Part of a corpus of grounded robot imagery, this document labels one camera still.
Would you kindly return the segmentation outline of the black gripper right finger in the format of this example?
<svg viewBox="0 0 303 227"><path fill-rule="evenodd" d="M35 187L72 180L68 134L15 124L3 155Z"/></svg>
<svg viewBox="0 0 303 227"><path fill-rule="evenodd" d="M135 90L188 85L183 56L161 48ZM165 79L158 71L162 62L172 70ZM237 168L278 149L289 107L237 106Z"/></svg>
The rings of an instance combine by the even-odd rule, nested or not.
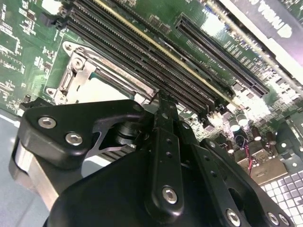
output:
<svg viewBox="0 0 303 227"><path fill-rule="evenodd" d="M175 227L292 227L287 214L214 141L198 142L169 96L179 137L184 211Z"/></svg>

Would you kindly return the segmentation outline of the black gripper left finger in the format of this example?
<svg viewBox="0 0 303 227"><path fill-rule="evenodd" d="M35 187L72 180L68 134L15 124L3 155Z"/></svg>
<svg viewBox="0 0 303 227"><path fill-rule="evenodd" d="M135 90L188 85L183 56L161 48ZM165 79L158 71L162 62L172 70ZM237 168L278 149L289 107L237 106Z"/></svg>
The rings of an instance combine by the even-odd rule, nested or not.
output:
<svg viewBox="0 0 303 227"><path fill-rule="evenodd" d="M70 186L134 152L180 164L179 139L169 100L157 95L152 114L133 100L27 109L15 145L15 162L30 178L50 211Z"/></svg>

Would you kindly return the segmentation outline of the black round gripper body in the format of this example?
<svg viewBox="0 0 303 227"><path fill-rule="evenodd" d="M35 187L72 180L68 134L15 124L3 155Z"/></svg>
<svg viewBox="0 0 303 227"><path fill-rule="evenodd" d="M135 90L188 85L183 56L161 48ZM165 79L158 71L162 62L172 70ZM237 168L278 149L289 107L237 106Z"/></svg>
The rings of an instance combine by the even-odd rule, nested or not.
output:
<svg viewBox="0 0 303 227"><path fill-rule="evenodd" d="M184 211L182 165L164 157L152 170L151 152L134 152L66 189L49 227L173 227Z"/></svg>

